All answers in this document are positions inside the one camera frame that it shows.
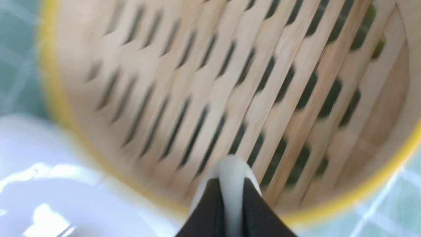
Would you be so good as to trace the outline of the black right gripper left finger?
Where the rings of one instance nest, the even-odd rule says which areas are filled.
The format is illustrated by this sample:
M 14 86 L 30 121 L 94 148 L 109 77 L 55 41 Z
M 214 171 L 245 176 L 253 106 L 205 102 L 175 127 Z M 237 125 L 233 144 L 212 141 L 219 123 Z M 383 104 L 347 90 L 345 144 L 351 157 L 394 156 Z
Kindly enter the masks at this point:
M 218 179 L 207 181 L 203 195 L 176 237 L 225 237 L 224 202 Z

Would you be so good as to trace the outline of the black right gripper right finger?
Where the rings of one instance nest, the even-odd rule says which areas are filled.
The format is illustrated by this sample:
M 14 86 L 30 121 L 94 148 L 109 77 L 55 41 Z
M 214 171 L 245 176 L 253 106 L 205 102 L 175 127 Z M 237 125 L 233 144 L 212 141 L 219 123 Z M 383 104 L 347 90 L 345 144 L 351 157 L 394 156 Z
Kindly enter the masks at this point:
M 243 186 L 243 232 L 245 237 L 296 237 L 260 196 L 249 178 Z

